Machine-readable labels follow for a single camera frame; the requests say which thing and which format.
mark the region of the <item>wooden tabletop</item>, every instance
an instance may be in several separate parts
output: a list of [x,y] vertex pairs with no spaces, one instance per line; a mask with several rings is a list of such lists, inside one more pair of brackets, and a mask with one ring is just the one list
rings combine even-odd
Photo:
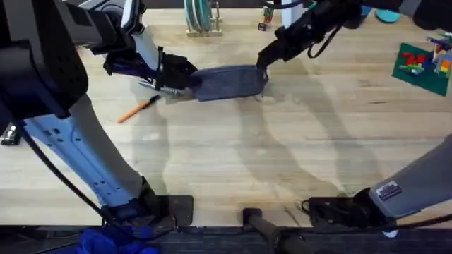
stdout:
[[[257,30],[261,10],[221,10],[222,37],[188,38],[183,10],[149,10],[155,43],[198,68],[254,64],[273,30]],[[108,76],[103,58],[80,51],[88,94],[125,159],[158,194],[194,196],[194,225],[239,225],[260,207],[279,225],[309,226],[295,206],[313,196],[353,195],[402,169],[452,130],[451,102],[391,77],[401,42],[430,48],[432,34],[402,17],[370,15],[342,29],[318,59],[305,53],[270,67],[263,96],[216,102],[161,99],[125,123],[124,113],[155,93],[137,78]],[[88,187],[46,147],[61,170]],[[100,218],[25,143],[0,147],[0,224],[99,224]],[[405,219],[449,213],[452,202]]]

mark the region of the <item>red lego brick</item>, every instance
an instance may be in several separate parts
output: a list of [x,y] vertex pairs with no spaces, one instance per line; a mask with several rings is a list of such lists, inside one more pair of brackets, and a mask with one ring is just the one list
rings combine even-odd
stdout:
[[423,64],[425,62],[425,55],[417,55],[416,64]]
[[405,63],[406,66],[409,66],[412,64],[415,64],[415,56],[414,55],[409,56],[407,62]]

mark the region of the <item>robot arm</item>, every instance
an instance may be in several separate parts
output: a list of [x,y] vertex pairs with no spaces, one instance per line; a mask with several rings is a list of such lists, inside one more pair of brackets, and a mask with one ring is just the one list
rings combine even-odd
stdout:
[[[310,58],[317,57],[319,54],[311,54],[312,45],[322,42],[331,30],[334,36],[345,21],[360,15],[362,4],[407,14],[419,26],[452,31],[452,23],[446,18],[452,4],[441,0],[320,0],[290,27],[275,31],[277,39],[259,53],[256,65],[265,69],[278,59],[289,61],[306,49]],[[321,227],[341,224],[367,228],[394,224],[397,219],[452,198],[451,152],[452,136],[449,136],[394,176],[355,197],[310,198],[305,212],[314,226]]]
[[[275,31],[276,40],[258,54],[256,65],[267,68],[275,61],[289,61],[304,50],[309,58],[318,57],[333,39],[343,23],[361,14],[361,5],[390,9],[413,17],[418,26],[452,31],[452,23],[446,18],[452,13],[452,4],[442,0],[320,0],[317,5],[303,13],[288,28]],[[312,46],[321,43],[326,33],[330,37],[315,55]]]
[[[139,1],[128,2],[132,13],[141,14],[136,8]],[[114,13],[87,11],[60,0],[0,0],[0,62],[8,63],[0,68],[0,117],[25,129],[24,138],[31,147],[39,149],[29,135],[58,154],[96,194],[100,215],[108,222],[159,220],[170,216],[170,210],[181,211],[170,208],[178,203],[188,206],[179,219],[190,224],[193,198],[154,194],[119,154],[86,95],[88,76],[74,43],[99,54],[118,53],[151,69],[142,59],[153,44],[138,46],[146,42],[141,40],[143,29],[135,30],[139,25],[130,20],[138,16],[126,15],[119,22]],[[52,171],[61,175],[57,169]]]
[[153,83],[156,90],[191,86],[190,75],[196,67],[187,58],[166,54],[155,46],[141,23],[145,6],[140,0],[125,0],[121,6],[114,0],[57,6],[74,44],[84,44],[93,54],[107,55],[104,69],[109,75],[138,76]]

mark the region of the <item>black mount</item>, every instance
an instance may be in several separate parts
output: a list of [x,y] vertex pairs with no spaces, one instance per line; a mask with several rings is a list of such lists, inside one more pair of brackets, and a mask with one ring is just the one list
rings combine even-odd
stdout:
[[103,206],[103,212],[110,218],[120,222],[143,220],[148,217],[152,224],[166,218],[174,217],[177,226],[188,226],[193,220],[193,196],[190,195],[156,195],[143,177],[143,185],[139,198],[130,200],[128,204],[116,207]]
[[185,90],[193,85],[191,74],[198,69],[186,57],[163,52],[158,47],[159,59],[157,70],[152,70],[134,49],[109,53],[105,59],[104,69],[109,75],[113,73],[132,75],[155,83],[157,91],[162,87]]
[[312,251],[304,239],[297,233],[297,229],[276,226],[262,219],[262,210],[245,208],[242,210],[244,227],[252,226],[267,240],[273,253],[277,254],[310,254]]
[[366,188],[353,198],[309,198],[302,203],[302,209],[317,229],[365,229],[394,225],[395,220],[384,216],[368,193],[369,188]]
[[22,135],[18,132],[17,128],[10,123],[0,137],[0,145],[18,145],[20,138],[22,138]]

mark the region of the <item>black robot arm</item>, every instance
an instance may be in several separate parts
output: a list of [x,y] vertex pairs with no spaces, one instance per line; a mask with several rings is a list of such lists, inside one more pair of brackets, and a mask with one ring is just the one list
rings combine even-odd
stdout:
[[[280,27],[275,31],[276,40],[259,52],[256,65],[265,69],[279,59],[289,61],[306,49],[310,58],[318,57],[342,25],[360,15],[361,5],[403,13],[413,17],[416,25],[422,28],[452,31],[452,22],[447,18],[452,13],[452,3],[449,1],[319,0],[315,7],[303,13],[291,26]],[[312,46],[324,41],[331,30],[333,32],[323,46],[316,54],[312,54]]]

